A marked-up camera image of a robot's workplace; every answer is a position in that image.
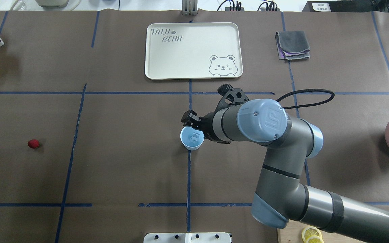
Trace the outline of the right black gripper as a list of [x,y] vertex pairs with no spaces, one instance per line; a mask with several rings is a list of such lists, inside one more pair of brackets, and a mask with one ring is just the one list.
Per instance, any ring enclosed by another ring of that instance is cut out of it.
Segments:
[[193,110],[188,110],[182,115],[181,123],[185,127],[191,127],[195,130],[202,131],[204,137],[208,140],[217,140],[217,136],[213,129],[214,113],[208,113],[204,116],[197,116]]

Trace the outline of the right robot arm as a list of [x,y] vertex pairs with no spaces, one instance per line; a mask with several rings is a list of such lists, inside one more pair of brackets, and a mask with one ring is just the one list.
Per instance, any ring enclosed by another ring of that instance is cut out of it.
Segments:
[[293,220],[363,242],[389,242],[389,211],[301,184],[304,162],[318,154],[323,135],[306,120],[289,116],[277,101],[220,102],[204,117],[188,110],[181,122],[217,143],[267,148],[251,206],[263,225],[284,229]]

